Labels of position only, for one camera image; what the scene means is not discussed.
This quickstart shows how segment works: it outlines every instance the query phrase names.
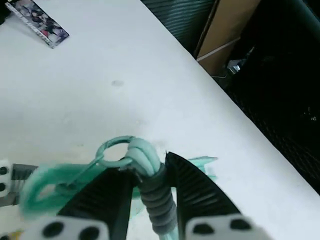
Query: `white tabletop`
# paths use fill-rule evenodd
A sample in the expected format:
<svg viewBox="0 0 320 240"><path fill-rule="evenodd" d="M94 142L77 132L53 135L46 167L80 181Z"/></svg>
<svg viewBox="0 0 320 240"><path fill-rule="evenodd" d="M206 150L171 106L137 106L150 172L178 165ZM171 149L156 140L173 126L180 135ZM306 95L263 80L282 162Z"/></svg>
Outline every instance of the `white tabletop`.
<svg viewBox="0 0 320 240"><path fill-rule="evenodd" d="M50 49L16 17L0 26L0 158L86 163L142 137L161 157L218 157L216 183L274 239L317 239L318 194L139 0L38 3L70 37ZM0 232L17 214L0 209ZM143 212L128 239L147 238Z"/></svg>

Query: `white plastic part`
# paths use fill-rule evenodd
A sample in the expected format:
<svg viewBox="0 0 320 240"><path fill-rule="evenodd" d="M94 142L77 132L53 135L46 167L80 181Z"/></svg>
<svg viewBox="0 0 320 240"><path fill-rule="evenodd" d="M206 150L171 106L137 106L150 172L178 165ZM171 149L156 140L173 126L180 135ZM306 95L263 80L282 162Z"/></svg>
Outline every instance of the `white plastic part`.
<svg viewBox="0 0 320 240"><path fill-rule="evenodd" d="M271 240L262 228L255 226L249 218L241 214L193 218L186 225L185 239Z"/></svg>
<svg viewBox="0 0 320 240"><path fill-rule="evenodd" d="M109 240L108 226L91 219L67 216L41 217L30 225L20 240Z"/></svg>
<svg viewBox="0 0 320 240"><path fill-rule="evenodd" d="M11 189L12 164L7 159L0 160L0 198L7 196Z"/></svg>

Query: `cardboard box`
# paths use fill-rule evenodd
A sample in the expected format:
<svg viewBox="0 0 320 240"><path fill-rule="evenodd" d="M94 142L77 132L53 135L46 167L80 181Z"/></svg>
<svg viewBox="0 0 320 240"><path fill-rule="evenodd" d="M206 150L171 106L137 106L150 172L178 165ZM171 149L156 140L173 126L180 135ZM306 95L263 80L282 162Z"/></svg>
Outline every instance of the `cardboard box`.
<svg viewBox="0 0 320 240"><path fill-rule="evenodd" d="M199 64L210 75L219 74L259 2L220 0L212 10L195 53Z"/></svg>

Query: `trading card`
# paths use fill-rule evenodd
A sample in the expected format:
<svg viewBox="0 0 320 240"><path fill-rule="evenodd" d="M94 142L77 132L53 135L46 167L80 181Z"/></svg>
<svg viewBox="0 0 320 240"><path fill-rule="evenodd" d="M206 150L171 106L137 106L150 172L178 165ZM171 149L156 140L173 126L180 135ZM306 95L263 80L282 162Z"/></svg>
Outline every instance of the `trading card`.
<svg viewBox="0 0 320 240"><path fill-rule="evenodd" d="M33 0L9 0L5 5L51 48L69 37L69 34Z"/></svg>

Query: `mint green rope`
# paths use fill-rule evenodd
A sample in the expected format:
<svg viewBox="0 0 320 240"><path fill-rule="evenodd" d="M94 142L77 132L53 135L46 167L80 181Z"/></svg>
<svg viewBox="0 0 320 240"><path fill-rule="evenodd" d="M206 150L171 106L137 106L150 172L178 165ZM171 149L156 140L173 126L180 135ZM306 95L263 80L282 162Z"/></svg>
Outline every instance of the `mint green rope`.
<svg viewBox="0 0 320 240"><path fill-rule="evenodd" d="M127 152L119 161L108 161L104 152L117 144L127 143ZM197 157L190 161L204 171L204 165L215 157ZM161 161L155 148L146 140L134 136L120 136L103 143L95 158L89 164L58 164L41 166L26 181L20 194L19 208L27 218L41 213L57 212L87 183L106 168L133 167L143 175L151 177L160 169ZM55 185L55 190L39 199L39 194L47 185ZM133 189L133 199L139 199L138 188ZM178 229L159 236L160 240L177 240Z"/></svg>

